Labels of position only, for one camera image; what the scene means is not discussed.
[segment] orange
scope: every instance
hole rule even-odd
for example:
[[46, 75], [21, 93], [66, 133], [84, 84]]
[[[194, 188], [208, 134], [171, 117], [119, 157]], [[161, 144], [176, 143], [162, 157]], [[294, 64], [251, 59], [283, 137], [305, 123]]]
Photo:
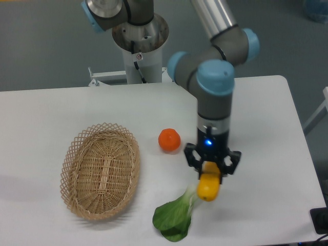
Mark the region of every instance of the orange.
[[158, 136], [158, 144], [165, 151], [174, 151], [180, 147], [181, 138], [174, 129], [164, 129]]

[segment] vegetable leaf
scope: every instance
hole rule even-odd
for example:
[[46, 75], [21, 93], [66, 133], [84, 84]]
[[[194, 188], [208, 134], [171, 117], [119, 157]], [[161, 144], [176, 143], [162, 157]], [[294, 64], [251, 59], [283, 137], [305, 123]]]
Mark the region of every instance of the vegetable leaf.
[[161, 231], [163, 237], [165, 237], [168, 241], [178, 242], [184, 239], [188, 235], [188, 229], [191, 224], [191, 217], [176, 227], [170, 228], [165, 231]]
[[170, 201], [156, 208], [153, 216], [153, 224], [160, 231], [168, 230], [182, 223], [188, 213], [189, 204], [181, 203], [180, 196], [175, 201]]
[[185, 193], [175, 201], [156, 208], [153, 216], [155, 228], [171, 242], [185, 238], [191, 224], [194, 202], [198, 199], [195, 186], [188, 186]]

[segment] blue joint cap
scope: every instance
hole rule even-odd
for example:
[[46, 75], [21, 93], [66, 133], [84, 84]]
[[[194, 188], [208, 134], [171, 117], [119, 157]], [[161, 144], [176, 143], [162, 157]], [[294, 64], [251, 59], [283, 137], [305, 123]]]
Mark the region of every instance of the blue joint cap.
[[253, 60], [260, 53], [260, 41], [257, 35], [249, 28], [244, 28], [243, 31], [246, 33], [248, 38], [248, 56], [246, 62]]
[[86, 13], [87, 15], [87, 18], [88, 20], [90, 21], [92, 27], [93, 27], [93, 30], [96, 32], [96, 33], [100, 33], [100, 32], [104, 32], [104, 30], [100, 27], [100, 25], [98, 25], [98, 23], [96, 22], [96, 20], [93, 18], [92, 14], [90, 13], [90, 10], [88, 9], [87, 5], [86, 5], [86, 2], [82, 2], [81, 3], [81, 6], [84, 10], [84, 12]]
[[174, 55], [172, 55], [168, 62], [168, 74], [173, 81], [175, 81], [176, 67], [178, 66], [178, 63], [181, 60], [181, 58], [185, 55], [187, 55], [187, 52], [179, 51]]
[[198, 66], [196, 74], [199, 86], [214, 96], [226, 96], [235, 87], [235, 69], [224, 60], [208, 60]]

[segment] black cord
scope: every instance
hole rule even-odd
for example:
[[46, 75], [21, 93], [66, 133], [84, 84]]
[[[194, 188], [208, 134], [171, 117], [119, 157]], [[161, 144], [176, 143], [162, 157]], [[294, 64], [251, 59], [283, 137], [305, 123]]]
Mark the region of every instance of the black cord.
[[319, 237], [316, 241], [313, 242], [312, 246], [318, 246], [320, 244], [320, 240], [328, 237], [328, 234], [323, 235], [322, 237]]
[[[134, 54], [134, 45], [135, 45], [135, 42], [134, 41], [131, 41], [131, 54], [132, 55]], [[135, 61], [133, 64], [134, 64], [135, 69], [138, 71], [138, 73], [140, 75], [140, 78], [141, 78], [142, 83], [143, 84], [147, 84], [147, 81], [146, 81], [144, 75], [142, 74], [142, 72], [140, 70], [140, 67], [138, 65], [138, 62]]]

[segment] blue led light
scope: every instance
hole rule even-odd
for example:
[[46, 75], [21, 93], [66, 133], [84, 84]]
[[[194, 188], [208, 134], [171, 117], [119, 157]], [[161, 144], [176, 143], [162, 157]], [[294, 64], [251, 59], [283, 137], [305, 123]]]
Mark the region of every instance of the blue led light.
[[205, 145], [206, 146], [211, 146], [213, 143], [209, 139], [205, 139]]

